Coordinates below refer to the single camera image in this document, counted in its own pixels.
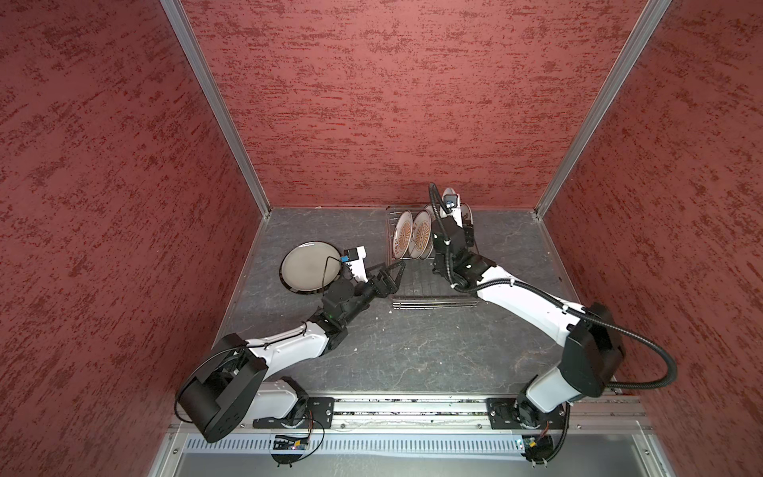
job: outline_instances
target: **black bracket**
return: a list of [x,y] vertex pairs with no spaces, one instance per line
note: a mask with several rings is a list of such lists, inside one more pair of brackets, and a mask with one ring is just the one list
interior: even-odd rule
[[[485,404],[488,406],[488,417],[490,418],[490,427],[495,430],[528,430],[520,424],[515,412],[514,404],[517,402],[514,398],[488,398]],[[564,408],[558,406],[555,410],[547,414],[550,430],[561,430],[564,428]]]
[[[324,428],[331,428],[331,421],[333,420],[333,403],[334,398],[307,398],[307,407],[305,408],[304,415],[309,416],[313,413],[313,419],[321,423]],[[309,419],[300,420],[296,426],[289,426],[288,418],[275,419],[273,417],[264,417],[263,419],[255,419],[252,422],[252,428],[254,429],[307,429],[310,425]]]

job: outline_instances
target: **dish rack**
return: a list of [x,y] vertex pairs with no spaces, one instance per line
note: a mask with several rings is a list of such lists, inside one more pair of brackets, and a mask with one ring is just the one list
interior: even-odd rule
[[[387,265],[396,261],[392,253],[392,240],[394,228],[398,219],[405,211],[416,214],[426,207],[426,204],[418,205],[391,205],[387,207]],[[432,273],[434,264],[434,249],[425,259],[412,259],[406,251],[401,260],[406,260],[405,271],[400,289],[394,295],[390,295],[392,307],[397,309],[429,309],[429,308],[455,308],[477,306],[479,298],[472,294],[458,293],[448,285],[448,282],[439,275]]]

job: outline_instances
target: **black mounting plate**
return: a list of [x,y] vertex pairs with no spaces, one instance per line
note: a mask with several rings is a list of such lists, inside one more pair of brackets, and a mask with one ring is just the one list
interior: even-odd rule
[[[305,414],[312,411],[313,419],[320,422],[326,429],[331,428],[331,421],[333,420],[333,403],[334,398],[307,398],[307,409]],[[286,419],[275,419],[273,417],[265,417],[263,419],[255,419],[252,422],[252,428],[254,429],[278,429],[278,430],[290,430],[290,429],[307,429],[310,424],[308,419],[303,419],[301,423],[296,427],[286,427]]]
[[[516,402],[516,399],[514,398],[487,398],[485,399],[485,404],[488,406],[488,417],[490,418],[490,427],[491,429],[511,429],[511,430],[523,430],[523,431],[532,431],[532,429],[527,429],[526,427],[523,427],[522,424],[519,422],[513,420],[513,419],[503,419],[500,416],[500,412],[496,411],[498,408],[504,408],[504,406],[507,406],[509,409],[513,409],[514,402]],[[560,414],[560,412],[563,412],[563,407],[558,406],[549,416],[549,429],[550,430],[561,430],[565,425],[565,419],[563,418],[563,414]]]

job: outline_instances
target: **red wall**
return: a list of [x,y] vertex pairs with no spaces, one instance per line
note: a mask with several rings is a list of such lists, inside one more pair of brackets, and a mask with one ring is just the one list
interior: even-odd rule
[[159,2],[0,31],[0,474],[143,477],[258,212]]
[[644,0],[184,3],[274,205],[535,207]]
[[546,218],[584,300],[678,359],[642,394],[679,475],[763,475],[762,21],[674,0]]

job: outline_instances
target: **red textured wall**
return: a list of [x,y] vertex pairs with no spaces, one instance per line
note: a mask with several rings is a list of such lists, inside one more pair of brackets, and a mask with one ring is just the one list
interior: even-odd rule
[[144,477],[258,212],[159,2],[0,31],[0,474]]
[[531,208],[645,1],[183,4],[274,205]]
[[763,475],[762,22],[674,0],[546,218],[584,300],[676,356],[642,395],[679,475]]

